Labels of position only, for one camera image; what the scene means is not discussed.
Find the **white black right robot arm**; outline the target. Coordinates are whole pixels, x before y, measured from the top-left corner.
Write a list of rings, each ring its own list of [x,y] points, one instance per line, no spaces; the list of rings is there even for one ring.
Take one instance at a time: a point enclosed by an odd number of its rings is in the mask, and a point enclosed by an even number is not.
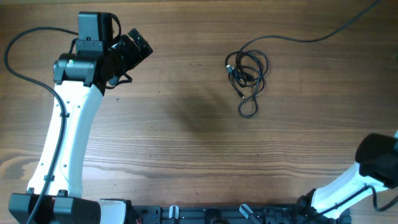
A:
[[[377,205],[377,193],[397,187],[397,135],[367,135],[359,144],[354,164],[328,185],[309,193],[304,223],[338,219],[350,206],[372,196],[373,207],[383,212],[397,203]]]

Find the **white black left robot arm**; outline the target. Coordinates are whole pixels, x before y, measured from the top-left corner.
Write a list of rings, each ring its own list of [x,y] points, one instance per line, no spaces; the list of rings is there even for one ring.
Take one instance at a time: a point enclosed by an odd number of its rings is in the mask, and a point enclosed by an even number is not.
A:
[[[82,172],[90,129],[106,90],[130,83],[128,71],[152,53],[133,29],[110,12],[80,12],[70,50],[54,63],[54,106],[39,164],[9,212],[19,223],[142,223],[130,200],[82,198]]]

